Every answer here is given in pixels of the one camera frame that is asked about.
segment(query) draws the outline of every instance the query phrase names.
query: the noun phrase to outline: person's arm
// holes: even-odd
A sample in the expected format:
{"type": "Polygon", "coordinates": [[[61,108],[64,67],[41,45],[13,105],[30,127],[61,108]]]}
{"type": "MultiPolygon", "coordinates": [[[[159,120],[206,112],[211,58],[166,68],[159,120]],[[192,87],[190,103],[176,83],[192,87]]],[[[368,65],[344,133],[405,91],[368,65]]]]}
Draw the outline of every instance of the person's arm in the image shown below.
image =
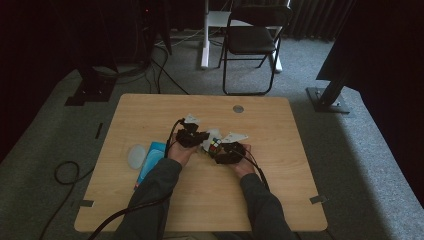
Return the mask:
{"type": "MultiPolygon", "coordinates": [[[[171,145],[168,158],[161,159],[146,175],[134,192],[128,207],[157,201],[171,193],[177,184],[179,174],[187,164],[196,147],[184,148],[178,142],[171,145]]],[[[138,209],[125,215],[113,239],[115,240],[157,240],[162,239],[168,216],[170,199],[138,209]]]]}
{"type": "MultiPolygon", "coordinates": [[[[250,153],[250,145],[244,145],[250,153]]],[[[284,219],[280,201],[268,191],[254,166],[242,159],[239,163],[231,164],[230,168],[240,178],[240,186],[247,203],[247,213],[256,240],[291,240],[295,239],[293,232],[284,219]]]]}

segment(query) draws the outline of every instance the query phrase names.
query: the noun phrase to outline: hand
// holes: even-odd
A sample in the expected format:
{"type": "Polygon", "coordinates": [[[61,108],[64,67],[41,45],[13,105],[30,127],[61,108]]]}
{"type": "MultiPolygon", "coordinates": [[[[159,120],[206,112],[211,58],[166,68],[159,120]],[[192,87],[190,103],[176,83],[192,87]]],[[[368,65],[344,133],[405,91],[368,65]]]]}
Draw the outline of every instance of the hand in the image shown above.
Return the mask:
{"type": "MultiPolygon", "coordinates": [[[[246,157],[250,159],[249,152],[252,147],[248,144],[243,144],[243,147],[244,149],[246,149],[246,157]]],[[[244,158],[240,162],[235,164],[228,164],[228,166],[233,169],[234,173],[240,179],[246,174],[255,173],[255,167],[253,166],[253,164],[244,158]]]]}
{"type": "Polygon", "coordinates": [[[168,158],[179,162],[184,167],[188,163],[191,154],[196,152],[197,146],[185,148],[175,140],[175,137],[176,134],[173,134],[171,143],[169,144],[168,158]]]}

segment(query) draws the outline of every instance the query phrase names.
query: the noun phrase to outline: table top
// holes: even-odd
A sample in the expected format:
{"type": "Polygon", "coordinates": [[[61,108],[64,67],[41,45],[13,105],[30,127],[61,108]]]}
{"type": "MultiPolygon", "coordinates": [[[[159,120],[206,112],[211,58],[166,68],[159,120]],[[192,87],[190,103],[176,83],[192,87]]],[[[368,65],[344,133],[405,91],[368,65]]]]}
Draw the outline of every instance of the table top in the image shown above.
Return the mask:
{"type": "MultiPolygon", "coordinates": [[[[327,221],[287,99],[280,97],[125,94],[112,119],[75,228],[94,231],[106,218],[127,207],[140,170],[127,163],[135,144],[165,143],[178,119],[192,114],[198,131],[219,129],[249,136],[252,154],[271,192],[283,205],[293,231],[321,231],[327,221]],[[234,106],[244,111],[237,113],[234,106]]],[[[114,231],[122,217],[106,226],[114,231]]],[[[235,174],[200,151],[180,174],[171,197],[166,231],[250,231],[246,203],[235,174]]]]}

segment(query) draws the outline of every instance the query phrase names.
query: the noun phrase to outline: black folding chair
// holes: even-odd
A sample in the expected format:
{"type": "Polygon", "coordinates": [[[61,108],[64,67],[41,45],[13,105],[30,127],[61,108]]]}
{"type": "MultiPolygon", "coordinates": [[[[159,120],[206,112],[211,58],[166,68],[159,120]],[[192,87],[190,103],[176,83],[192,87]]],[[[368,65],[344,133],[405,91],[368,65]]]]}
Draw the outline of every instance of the black folding chair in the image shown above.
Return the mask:
{"type": "Polygon", "coordinates": [[[280,51],[281,34],[287,28],[293,15],[292,10],[282,5],[242,5],[231,12],[226,28],[224,43],[222,45],[221,61],[224,61],[224,77],[222,90],[227,95],[265,95],[274,81],[277,58],[280,51]],[[247,23],[248,26],[234,25],[234,21],[247,23]],[[270,29],[276,29],[272,36],[270,29]],[[263,58],[227,58],[228,51],[234,55],[264,55],[263,58]],[[269,87],[263,92],[236,92],[230,93],[226,89],[227,61],[228,60],[261,60],[260,68],[265,59],[275,53],[272,64],[271,80],[269,87]]]}

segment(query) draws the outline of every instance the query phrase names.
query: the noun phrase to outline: blue packet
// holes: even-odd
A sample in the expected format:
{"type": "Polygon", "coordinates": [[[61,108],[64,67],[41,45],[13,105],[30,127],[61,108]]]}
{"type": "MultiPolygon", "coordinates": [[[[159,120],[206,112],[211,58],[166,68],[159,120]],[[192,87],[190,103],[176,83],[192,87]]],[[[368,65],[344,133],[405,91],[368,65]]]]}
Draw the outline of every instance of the blue packet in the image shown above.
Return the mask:
{"type": "Polygon", "coordinates": [[[146,160],[141,167],[134,190],[141,184],[146,175],[156,166],[156,164],[165,156],[165,143],[152,142],[147,152],[146,160]]]}

